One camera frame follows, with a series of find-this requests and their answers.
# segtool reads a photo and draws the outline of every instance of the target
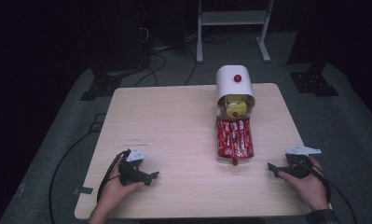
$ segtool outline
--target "human hand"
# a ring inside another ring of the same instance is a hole
[[[110,212],[115,209],[125,197],[135,192],[140,187],[144,186],[144,182],[132,183],[123,186],[118,179],[118,166],[122,161],[122,157],[116,162],[113,170],[110,173],[109,180],[103,187],[101,198],[90,214],[89,224],[104,223]]]
[[[313,166],[322,170],[319,162],[311,156],[308,156],[308,158],[312,162]],[[313,169],[323,175],[317,168],[313,167]],[[314,174],[309,174],[303,179],[298,179],[283,171],[280,171],[278,175],[296,188],[299,196],[308,205],[310,210],[315,211],[330,208],[326,198],[325,187],[322,181],[320,181]]]

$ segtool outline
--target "red button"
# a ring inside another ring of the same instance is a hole
[[[234,81],[235,82],[240,82],[241,81],[241,75],[235,75]]]

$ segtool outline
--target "candy wrapper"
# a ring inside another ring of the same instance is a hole
[[[254,156],[250,120],[217,121],[217,154],[220,158],[232,161],[233,165]]]

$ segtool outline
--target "sleeve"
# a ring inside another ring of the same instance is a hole
[[[316,210],[306,215],[308,224],[338,224],[339,220],[331,209]]]

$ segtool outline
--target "wooden table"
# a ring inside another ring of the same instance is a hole
[[[141,171],[159,176],[112,214],[121,218],[271,217],[309,212],[267,162],[287,166],[284,151],[302,145],[279,88],[254,84],[251,117],[255,156],[233,166],[216,161],[215,86],[116,90],[84,183],[77,218],[88,218],[113,158],[138,145]]]

